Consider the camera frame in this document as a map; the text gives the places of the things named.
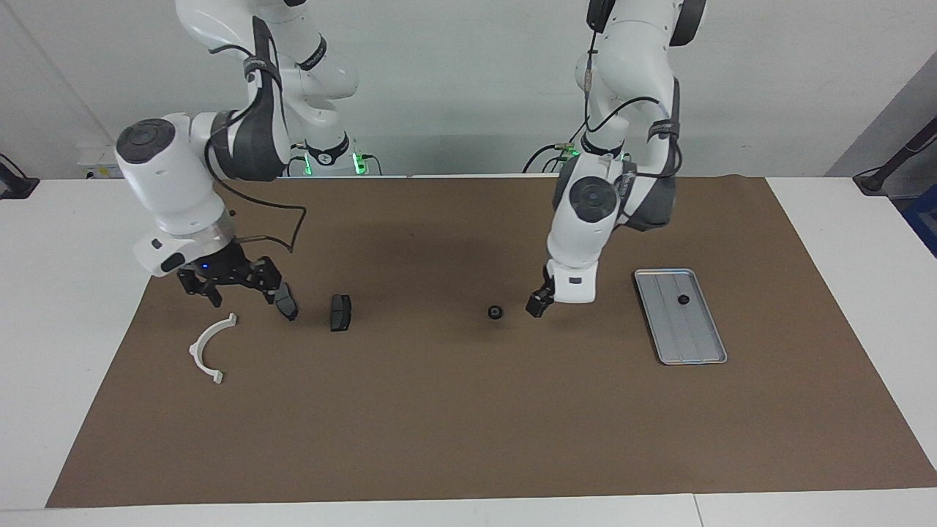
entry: black round object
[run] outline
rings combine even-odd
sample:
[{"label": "black round object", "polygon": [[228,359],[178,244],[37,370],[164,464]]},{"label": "black round object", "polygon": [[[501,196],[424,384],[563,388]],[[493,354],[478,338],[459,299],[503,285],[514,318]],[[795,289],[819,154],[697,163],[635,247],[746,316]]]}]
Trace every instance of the black round object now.
[{"label": "black round object", "polygon": [[570,204],[579,219],[598,223],[615,212],[618,195],[612,184],[600,177],[584,177],[570,188]]},{"label": "black round object", "polygon": [[126,128],[117,138],[117,155],[142,165],[166,150],[175,138],[175,126],[165,119],[146,119]]}]

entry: metal tray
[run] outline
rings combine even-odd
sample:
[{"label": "metal tray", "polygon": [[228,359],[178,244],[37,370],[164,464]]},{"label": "metal tray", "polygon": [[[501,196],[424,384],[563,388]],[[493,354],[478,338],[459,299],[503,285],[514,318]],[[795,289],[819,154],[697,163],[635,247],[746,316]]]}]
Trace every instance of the metal tray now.
[{"label": "metal tray", "polygon": [[634,280],[663,364],[721,364],[728,359],[695,273],[639,269]]}]

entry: brown mat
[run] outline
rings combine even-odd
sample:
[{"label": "brown mat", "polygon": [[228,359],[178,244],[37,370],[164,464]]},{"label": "brown mat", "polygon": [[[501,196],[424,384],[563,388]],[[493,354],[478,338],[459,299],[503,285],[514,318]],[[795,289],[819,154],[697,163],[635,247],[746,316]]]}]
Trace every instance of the brown mat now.
[{"label": "brown mat", "polygon": [[[300,320],[151,281],[48,506],[937,486],[764,180],[681,180],[669,228],[613,236],[597,302],[539,321],[551,180],[243,188],[311,207],[297,254],[249,249]],[[290,232],[228,201],[240,234]],[[727,364],[656,360],[632,272],[667,266],[696,271]],[[353,298],[348,333],[329,333],[332,294]],[[215,385],[186,351],[230,311]]]}]

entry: white wall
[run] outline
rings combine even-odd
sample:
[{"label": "white wall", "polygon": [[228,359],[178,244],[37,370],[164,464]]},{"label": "white wall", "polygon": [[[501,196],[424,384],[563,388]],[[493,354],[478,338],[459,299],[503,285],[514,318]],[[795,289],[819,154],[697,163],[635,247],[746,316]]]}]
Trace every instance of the white wall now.
[{"label": "white wall", "polygon": [[30,176],[80,177],[79,143],[112,139],[0,0],[0,152]]},{"label": "white wall", "polygon": [[[189,38],[172,0],[7,1],[111,135],[244,104],[239,65]],[[937,49],[933,0],[709,4],[697,40],[672,52],[687,174],[824,174]],[[330,49],[362,74],[338,102],[348,129],[393,173],[515,172],[566,139],[582,112],[586,5],[312,1]]]}]

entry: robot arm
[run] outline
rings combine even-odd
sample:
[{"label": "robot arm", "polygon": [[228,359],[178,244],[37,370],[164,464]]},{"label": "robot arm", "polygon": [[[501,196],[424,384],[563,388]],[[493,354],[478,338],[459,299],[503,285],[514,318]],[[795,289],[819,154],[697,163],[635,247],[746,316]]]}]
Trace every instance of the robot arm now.
[{"label": "robot arm", "polygon": [[256,0],[279,45],[283,100],[299,118],[305,150],[314,173],[357,170],[354,140],[331,100],[358,89],[358,72],[328,41],[308,15],[306,0]]},{"label": "robot arm", "polygon": [[216,307],[217,286],[242,285],[262,292],[293,320],[298,309],[289,286],[269,258],[247,259],[213,189],[213,175],[272,181],[287,166],[290,141],[273,36],[242,2],[180,0],[177,7],[186,28],[213,53],[244,58],[250,103],[241,111],[194,118],[175,113],[124,130],[118,163],[159,229],[134,253],[154,276],[176,272],[187,293],[206,296]]},{"label": "robot arm", "polygon": [[[647,231],[670,221],[682,155],[679,82],[667,50],[692,40],[705,5],[592,0],[588,22],[601,39],[576,68],[587,96],[582,154],[564,165],[557,183],[544,284],[527,306],[534,317],[554,302],[595,300],[599,258],[615,228]],[[622,156],[635,113],[651,123],[640,164]]]}]

